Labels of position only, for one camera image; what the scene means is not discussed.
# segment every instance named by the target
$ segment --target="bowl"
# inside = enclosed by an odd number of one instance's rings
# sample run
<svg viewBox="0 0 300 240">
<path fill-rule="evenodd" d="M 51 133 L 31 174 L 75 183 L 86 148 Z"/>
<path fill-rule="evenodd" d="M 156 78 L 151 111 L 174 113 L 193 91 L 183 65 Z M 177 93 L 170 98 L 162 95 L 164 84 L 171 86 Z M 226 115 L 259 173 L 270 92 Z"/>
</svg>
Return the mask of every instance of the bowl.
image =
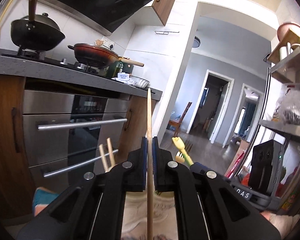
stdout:
<svg viewBox="0 0 300 240">
<path fill-rule="evenodd" d="M 279 26 L 277 30 L 278 40 L 282 41 L 288 30 L 292 30 L 296 35 L 300 37 L 300 25 L 294 22 L 286 22 Z"/>
<path fill-rule="evenodd" d="M 136 84 L 134 86 L 138 87 L 138 88 L 145 88 L 150 83 L 150 81 L 145 80 L 143 78 L 136 77 L 136 76 L 130 75 L 130 78 L 132 81 L 136 82 Z"/>
</svg>

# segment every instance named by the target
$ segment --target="stainless steel oven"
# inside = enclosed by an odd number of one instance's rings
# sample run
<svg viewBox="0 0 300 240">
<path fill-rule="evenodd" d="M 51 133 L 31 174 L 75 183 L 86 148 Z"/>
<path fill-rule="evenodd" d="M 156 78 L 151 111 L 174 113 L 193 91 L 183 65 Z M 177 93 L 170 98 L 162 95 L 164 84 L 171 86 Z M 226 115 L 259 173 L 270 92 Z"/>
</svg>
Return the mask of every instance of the stainless steel oven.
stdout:
<svg viewBox="0 0 300 240">
<path fill-rule="evenodd" d="M 62 192 L 87 171 L 103 173 L 99 144 L 107 153 L 110 137 L 117 149 L 128 107 L 128 100 L 25 90 L 24 138 L 36 186 Z"/>
</svg>

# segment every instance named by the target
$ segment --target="oven handle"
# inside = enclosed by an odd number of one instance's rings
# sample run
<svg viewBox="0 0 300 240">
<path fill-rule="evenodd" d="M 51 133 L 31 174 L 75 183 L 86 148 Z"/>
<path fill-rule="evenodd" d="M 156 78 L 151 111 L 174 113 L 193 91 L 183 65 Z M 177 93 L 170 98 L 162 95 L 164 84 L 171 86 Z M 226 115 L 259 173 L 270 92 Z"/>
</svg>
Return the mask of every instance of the oven handle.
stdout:
<svg viewBox="0 0 300 240">
<path fill-rule="evenodd" d="M 76 123 L 57 123 L 57 124 L 44 124 L 38 125 L 39 131 L 51 131 L 51 130 L 61 130 L 61 129 L 75 129 L 75 128 L 85 128 L 102 124 L 111 124 L 117 122 L 127 122 L 128 119 L 111 119 L 102 121 L 88 121 L 88 122 L 76 122 Z"/>
<path fill-rule="evenodd" d="M 116 154 L 119 150 L 113 150 L 113 153 Z M 44 173 L 43 174 L 43 177 L 44 178 L 48 178 L 48 177 L 52 177 L 52 176 L 56 176 L 58 174 L 61 174 L 61 173 L 64 173 L 64 172 L 68 172 L 68 171 L 73 171 L 77 168 L 80 168 L 82 166 L 85 166 L 85 165 L 88 165 L 90 163 L 94 163 L 95 161 L 101 159 L 101 156 L 99 157 L 95 157 L 93 159 L 89 159 L 87 161 L 84 161 L 82 163 L 77 163 L 77 164 L 74 164 L 74 165 L 71 165 L 71 166 L 68 166 L 66 168 L 63 168 L 63 169 L 60 169 L 60 170 L 56 170 L 56 171 L 51 171 L 51 172 L 47 172 L 47 173 Z"/>
</svg>

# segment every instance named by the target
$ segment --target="gray countertop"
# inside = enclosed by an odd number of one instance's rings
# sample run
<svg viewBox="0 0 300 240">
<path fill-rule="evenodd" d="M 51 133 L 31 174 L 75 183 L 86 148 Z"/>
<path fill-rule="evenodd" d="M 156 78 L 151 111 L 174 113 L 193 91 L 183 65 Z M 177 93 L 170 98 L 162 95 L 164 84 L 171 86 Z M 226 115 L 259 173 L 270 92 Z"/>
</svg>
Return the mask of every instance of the gray countertop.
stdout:
<svg viewBox="0 0 300 240">
<path fill-rule="evenodd" d="M 147 91 L 117 81 L 72 69 L 13 57 L 0 56 L 0 74 L 54 80 L 147 97 Z M 161 99 L 162 91 L 151 88 L 151 92 L 152 99 L 157 101 Z"/>
</svg>

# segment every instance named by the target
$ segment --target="wall socket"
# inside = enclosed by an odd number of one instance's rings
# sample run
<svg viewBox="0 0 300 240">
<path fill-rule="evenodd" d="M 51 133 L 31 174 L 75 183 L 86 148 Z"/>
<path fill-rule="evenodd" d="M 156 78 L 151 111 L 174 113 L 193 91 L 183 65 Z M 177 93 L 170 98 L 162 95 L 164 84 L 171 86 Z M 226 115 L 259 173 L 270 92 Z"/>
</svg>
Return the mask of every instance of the wall socket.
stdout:
<svg viewBox="0 0 300 240">
<path fill-rule="evenodd" d="M 113 46 L 112 49 L 114 48 L 114 41 L 111 41 L 110 39 L 108 39 L 105 36 L 102 37 L 102 40 L 103 40 L 103 46 L 110 49 L 110 46 L 112 45 Z"/>
</svg>

